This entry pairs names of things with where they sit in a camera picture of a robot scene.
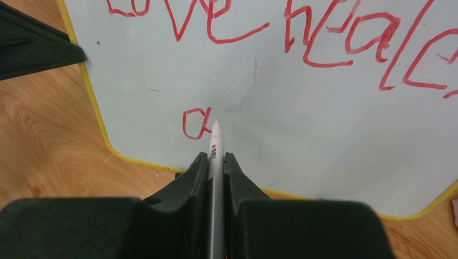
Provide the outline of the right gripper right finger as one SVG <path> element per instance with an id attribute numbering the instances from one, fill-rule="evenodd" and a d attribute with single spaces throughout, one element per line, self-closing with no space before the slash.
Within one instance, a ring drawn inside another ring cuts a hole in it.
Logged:
<path id="1" fill-rule="evenodd" d="M 371 207 L 337 200 L 276 200 L 224 158 L 228 258 L 393 258 Z"/>

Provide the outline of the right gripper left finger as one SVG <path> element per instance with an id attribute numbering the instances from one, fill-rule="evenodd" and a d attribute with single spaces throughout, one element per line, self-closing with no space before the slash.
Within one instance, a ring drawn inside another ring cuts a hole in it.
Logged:
<path id="1" fill-rule="evenodd" d="M 19 199 L 1 210 L 1 258 L 198 258 L 207 154 L 155 194 Z"/>

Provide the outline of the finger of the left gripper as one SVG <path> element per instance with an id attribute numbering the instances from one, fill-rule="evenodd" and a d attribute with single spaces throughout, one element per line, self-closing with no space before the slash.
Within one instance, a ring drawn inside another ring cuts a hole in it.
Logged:
<path id="1" fill-rule="evenodd" d="M 84 61 L 66 33 L 1 2 L 1 80 Z"/>

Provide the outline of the red white marker pen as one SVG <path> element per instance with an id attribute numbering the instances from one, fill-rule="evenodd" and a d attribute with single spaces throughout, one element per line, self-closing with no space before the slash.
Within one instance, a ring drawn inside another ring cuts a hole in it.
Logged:
<path id="1" fill-rule="evenodd" d="M 205 258 L 225 258 L 224 224 L 224 140 L 220 120 L 212 125 L 208 159 L 208 213 Z"/>

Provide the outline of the yellow framed whiteboard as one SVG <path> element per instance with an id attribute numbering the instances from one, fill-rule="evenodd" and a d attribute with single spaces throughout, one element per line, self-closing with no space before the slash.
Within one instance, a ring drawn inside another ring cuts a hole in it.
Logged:
<path id="1" fill-rule="evenodd" d="M 105 143 L 420 217 L 457 189 L 457 1 L 59 1 Z"/>

